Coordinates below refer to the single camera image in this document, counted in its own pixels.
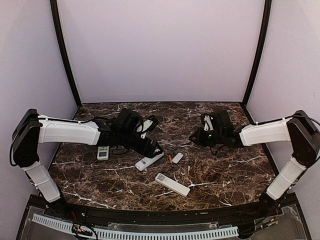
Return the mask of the white remote with battery compartment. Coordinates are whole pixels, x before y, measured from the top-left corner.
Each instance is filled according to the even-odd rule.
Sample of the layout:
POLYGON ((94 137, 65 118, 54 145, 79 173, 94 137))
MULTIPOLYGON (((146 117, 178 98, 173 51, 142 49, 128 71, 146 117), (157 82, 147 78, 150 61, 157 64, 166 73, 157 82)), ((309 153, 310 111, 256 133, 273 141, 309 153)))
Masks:
POLYGON ((144 157, 140 161, 135 164, 135 167, 139 171, 144 171, 147 167, 158 161, 160 158, 164 156, 164 153, 158 154, 153 158, 144 157))

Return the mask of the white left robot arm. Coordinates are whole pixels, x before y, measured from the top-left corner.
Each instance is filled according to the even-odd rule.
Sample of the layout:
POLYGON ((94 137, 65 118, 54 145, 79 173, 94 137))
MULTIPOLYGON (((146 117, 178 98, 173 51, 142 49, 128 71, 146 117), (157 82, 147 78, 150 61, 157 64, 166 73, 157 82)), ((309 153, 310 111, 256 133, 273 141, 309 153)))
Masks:
POLYGON ((113 118, 102 116, 90 120, 70 120, 48 117, 29 109, 12 134, 9 163, 19 166, 32 180, 51 210, 60 218, 67 218, 70 206, 43 166, 38 145, 44 143, 75 143, 98 147, 121 146, 126 150, 154 159, 163 154, 156 140, 147 137, 159 121, 154 115, 143 119, 137 112, 124 108, 113 118))

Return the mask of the white battery cover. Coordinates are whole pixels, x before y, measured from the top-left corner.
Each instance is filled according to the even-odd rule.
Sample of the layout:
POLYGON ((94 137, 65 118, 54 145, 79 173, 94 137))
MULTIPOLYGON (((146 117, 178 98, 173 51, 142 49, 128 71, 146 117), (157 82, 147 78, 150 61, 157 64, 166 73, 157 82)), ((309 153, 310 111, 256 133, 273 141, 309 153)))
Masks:
POLYGON ((177 164, 182 158, 183 158, 183 154, 182 153, 177 153, 173 158, 172 158, 172 162, 177 164))

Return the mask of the orange AA battery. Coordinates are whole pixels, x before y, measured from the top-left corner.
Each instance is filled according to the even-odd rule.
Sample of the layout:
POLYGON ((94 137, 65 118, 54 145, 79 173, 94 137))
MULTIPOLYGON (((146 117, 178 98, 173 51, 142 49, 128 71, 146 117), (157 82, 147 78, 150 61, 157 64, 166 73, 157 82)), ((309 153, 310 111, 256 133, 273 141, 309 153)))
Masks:
POLYGON ((172 160, 171 155, 168 155, 168 159, 169 159, 169 162, 172 164, 172 163, 173 163, 173 160, 172 160))

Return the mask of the white remote with QR label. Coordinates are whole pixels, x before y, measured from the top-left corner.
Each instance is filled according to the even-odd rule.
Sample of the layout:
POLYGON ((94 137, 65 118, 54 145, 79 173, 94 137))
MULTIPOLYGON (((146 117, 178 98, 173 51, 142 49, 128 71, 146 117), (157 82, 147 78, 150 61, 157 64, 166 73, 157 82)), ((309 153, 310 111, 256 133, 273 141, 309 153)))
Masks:
POLYGON ((162 173, 158 173, 157 176, 155 177, 155 181, 161 185, 163 185, 164 187, 170 189, 171 191, 186 197, 189 192, 190 189, 180 183, 178 183, 177 181, 163 175, 162 173))

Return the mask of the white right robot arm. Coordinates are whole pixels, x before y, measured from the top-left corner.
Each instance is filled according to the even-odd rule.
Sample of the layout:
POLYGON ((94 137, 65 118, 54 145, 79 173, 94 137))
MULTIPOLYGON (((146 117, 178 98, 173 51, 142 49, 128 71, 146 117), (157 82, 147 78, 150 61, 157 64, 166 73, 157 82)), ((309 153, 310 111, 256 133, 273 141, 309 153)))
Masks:
POLYGON ((264 198, 255 205, 255 213, 266 217, 275 208, 274 201, 320 159, 320 123, 305 111, 263 122, 255 122, 236 128, 226 110, 218 109, 201 115, 201 126, 189 136, 189 140, 202 147, 221 145, 240 149, 254 145, 291 144, 292 155, 273 182, 266 188, 264 198))

